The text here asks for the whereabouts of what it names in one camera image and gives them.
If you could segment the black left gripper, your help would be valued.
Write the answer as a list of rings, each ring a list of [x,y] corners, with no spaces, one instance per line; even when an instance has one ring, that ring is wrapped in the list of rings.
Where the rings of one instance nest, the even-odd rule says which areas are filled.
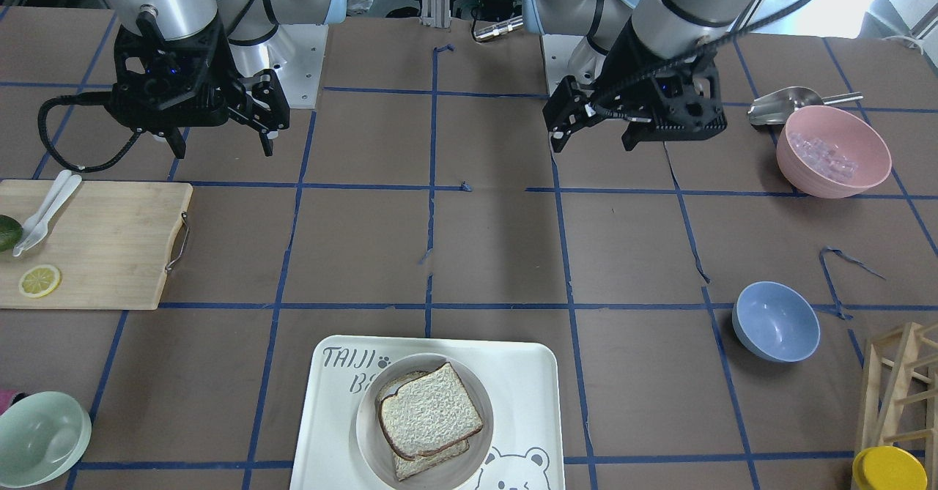
[[[633,117],[621,136],[626,152],[640,143],[704,141],[723,133],[728,123],[716,55],[716,47],[704,44],[680,62],[664,59],[627,22],[606,56],[593,94],[588,96],[569,74],[550,95],[542,110],[550,149],[560,153],[573,133],[599,119],[624,116]]]

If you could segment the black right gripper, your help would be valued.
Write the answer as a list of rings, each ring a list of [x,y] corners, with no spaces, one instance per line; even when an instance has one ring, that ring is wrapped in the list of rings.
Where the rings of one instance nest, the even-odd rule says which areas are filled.
[[[175,159],[185,157],[178,127],[215,127],[231,119],[258,134],[262,152],[290,127],[290,106],[277,70],[241,78],[221,22],[162,48],[121,27],[114,43],[117,79],[105,109],[131,129],[162,132]]]

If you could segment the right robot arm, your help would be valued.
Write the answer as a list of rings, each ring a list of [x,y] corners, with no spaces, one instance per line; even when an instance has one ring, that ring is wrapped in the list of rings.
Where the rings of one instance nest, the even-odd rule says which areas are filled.
[[[185,156],[184,127],[251,127],[265,156],[315,86],[294,32],[341,23],[347,0],[107,0],[120,22],[104,107]]]

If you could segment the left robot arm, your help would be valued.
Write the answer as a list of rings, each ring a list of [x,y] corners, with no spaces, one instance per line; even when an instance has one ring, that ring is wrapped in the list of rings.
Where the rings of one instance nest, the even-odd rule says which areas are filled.
[[[704,141],[727,119],[713,43],[754,0],[522,0],[530,33],[579,37],[542,111],[553,152],[607,119],[624,149]]]

